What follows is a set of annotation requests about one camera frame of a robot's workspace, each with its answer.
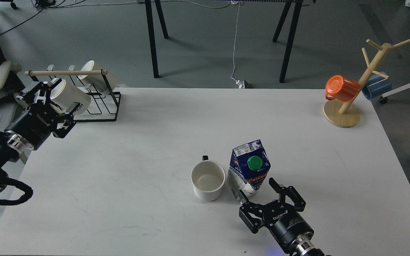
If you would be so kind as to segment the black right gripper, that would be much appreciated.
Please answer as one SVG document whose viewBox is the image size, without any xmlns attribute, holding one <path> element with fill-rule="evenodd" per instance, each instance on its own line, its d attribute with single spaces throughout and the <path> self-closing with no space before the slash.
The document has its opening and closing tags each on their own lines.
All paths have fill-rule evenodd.
<svg viewBox="0 0 410 256">
<path fill-rule="evenodd" d="M 239 217 L 253 234 L 266 226 L 285 254 L 314 254 L 311 242 L 314 230 L 298 214 L 304 211 L 306 201 L 293 186 L 281 186 L 272 177 L 269 178 L 269 185 L 278 193 L 281 202 L 285 203 L 288 196 L 294 207 L 281 203 L 253 203 L 243 190 L 239 190 Z"/>
</svg>

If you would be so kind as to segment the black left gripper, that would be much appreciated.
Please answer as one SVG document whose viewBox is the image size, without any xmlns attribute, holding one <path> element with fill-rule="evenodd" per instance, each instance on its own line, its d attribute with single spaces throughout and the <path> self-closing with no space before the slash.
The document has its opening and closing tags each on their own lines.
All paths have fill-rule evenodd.
<svg viewBox="0 0 410 256">
<path fill-rule="evenodd" d="M 16 102 L 23 107 L 19 116 L 5 129 L 7 137 L 17 135 L 28 145 L 31 150 L 37 150 L 46 139 L 53 134 L 56 138 L 65 138 L 75 126 L 74 113 L 80 107 L 79 102 L 73 102 L 63 113 L 59 105 L 52 102 L 51 94 L 61 79 L 55 78 L 50 82 L 35 81 L 28 92 L 20 91 L 16 96 Z M 32 104 L 40 102 L 52 107 L 29 108 Z"/>
</svg>

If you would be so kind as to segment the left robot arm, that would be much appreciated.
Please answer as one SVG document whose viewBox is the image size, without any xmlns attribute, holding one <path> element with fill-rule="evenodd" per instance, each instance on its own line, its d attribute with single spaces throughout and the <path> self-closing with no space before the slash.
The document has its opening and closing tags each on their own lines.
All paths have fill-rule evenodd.
<svg viewBox="0 0 410 256">
<path fill-rule="evenodd" d="M 33 196 L 29 185 L 10 178 L 2 167 L 7 162 L 17 162 L 27 149 L 39 149 L 50 135 L 65 138 L 75 126 L 73 114 L 79 108 L 77 101 L 64 113 L 51 106 L 51 92 L 60 81 L 57 78 L 51 82 L 35 82 L 28 93 L 20 93 L 28 107 L 5 131 L 0 131 L 0 206 L 19 205 Z"/>
</svg>

